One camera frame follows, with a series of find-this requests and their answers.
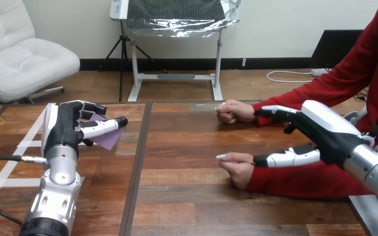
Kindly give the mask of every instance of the wooden tabletop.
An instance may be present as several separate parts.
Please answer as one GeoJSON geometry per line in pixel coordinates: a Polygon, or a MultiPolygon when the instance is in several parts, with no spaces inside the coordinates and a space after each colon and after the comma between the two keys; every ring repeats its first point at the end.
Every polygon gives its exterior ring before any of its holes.
{"type": "MultiPolygon", "coordinates": [[[[111,151],[80,146],[78,173],[85,178],[72,235],[366,235],[347,201],[297,200],[234,188],[216,155],[271,153],[309,140],[300,132],[284,134],[281,125],[220,124],[212,109],[216,104],[107,104],[107,118],[125,116],[129,123],[111,151]]],[[[0,155],[23,149],[24,155],[40,155],[41,128],[31,140],[25,138],[44,109],[0,107],[0,155]]],[[[0,177],[5,165],[0,162],[0,177]]],[[[34,179],[42,173],[42,166],[18,163],[0,181],[0,207],[22,220],[38,190],[34,179]]],[[[0,235],[18,231],[0,216],[0,235]]]]}

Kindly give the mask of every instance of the white cable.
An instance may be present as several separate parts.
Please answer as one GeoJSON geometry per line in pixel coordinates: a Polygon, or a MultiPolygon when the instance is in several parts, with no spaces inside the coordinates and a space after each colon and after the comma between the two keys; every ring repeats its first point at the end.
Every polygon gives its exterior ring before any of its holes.
{"type": "Polygon", "coordinates": [[[309,73],[300,73],[300,72],[283,71],[283,70],[272,71],[272,72],[270,72],[269,74],[266,75],[266,77],[269,80],[274,81],[274,82],[280,82],[280,83],[307,83],[307,82],[311,82],[311,80],[309,80],[309,81],[283,81],[283,80],[274,80],[274,79],[271,79],[269,77],[269,75],[273,74],[273,73],[291,73],[291,74],[299,74],[299,75],[312,75],[311,72],[309,72],[309,73]]]}

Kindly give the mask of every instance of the black monitor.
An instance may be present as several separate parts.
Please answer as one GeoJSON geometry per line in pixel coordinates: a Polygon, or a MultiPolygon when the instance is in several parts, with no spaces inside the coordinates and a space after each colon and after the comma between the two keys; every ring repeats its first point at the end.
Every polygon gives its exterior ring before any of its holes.
{"type": "Polygon", "coordinates": [[[334,68],[355,45],[362,29],[325,30],[312,55],[309,68],[334,68]]]}

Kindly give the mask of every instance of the purple cloth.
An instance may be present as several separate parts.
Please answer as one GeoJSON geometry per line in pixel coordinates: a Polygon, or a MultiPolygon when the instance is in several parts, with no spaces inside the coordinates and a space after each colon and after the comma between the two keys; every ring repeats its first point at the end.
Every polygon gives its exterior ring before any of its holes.
{"type": "MultiPolygon", "coordinates": [[[[97,114],[93,114],[90,121],[104,120],[104,119],[105,118],[97,114]]],[[[91,140],[92,142],[108,150],[111,150],[114,147],[114,145],[117,143],[117,141],[120,139],[122,132],[123,132],[123,129],[121,128],[121,129],[117,129],[117,130],[108,132],[106,134],[103,134],[97,137],[90,138],[89,140],[91,140]]]]}

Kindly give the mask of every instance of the tripod stand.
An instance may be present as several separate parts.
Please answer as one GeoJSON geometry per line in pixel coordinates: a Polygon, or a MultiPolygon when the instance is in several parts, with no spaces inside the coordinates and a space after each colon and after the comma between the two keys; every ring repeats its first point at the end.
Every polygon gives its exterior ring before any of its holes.
{"type": "MultiPolygon", "coordinates": [[[[120,102],[122,101],[122,97],[123,97],[123,72],[124,72],[124,59],[125,61],[128,60],[128,56],[126,54],[126,42],[131,42],[131,40],[125,35],[124,33],[124,28],[123,28],[123,22],[121,22],[121,35],[120,35],[120,39],[118,39],[118,42],[115,44],[115,46],[111,49],[111,51],[109,52],[109,54],[106,56],[105,60],[99,65],[99,68],[97,71],[100,71],[102,69],[102,65],[104,63],[106,63],[106,61],[109,59],[109,57],[111,56],[111,54],[114,52],[114,50],[116,49],[116,47],[118,46],[119,43],[122,43],[121,44],[121,78],[120,78],[120,102]]],[[[135,47],[142,53],[144,54],[149,60],[150,62],[153,62],[153,59],[146,53],[144,52],[138,45],[135,45],[135,47]]]]}

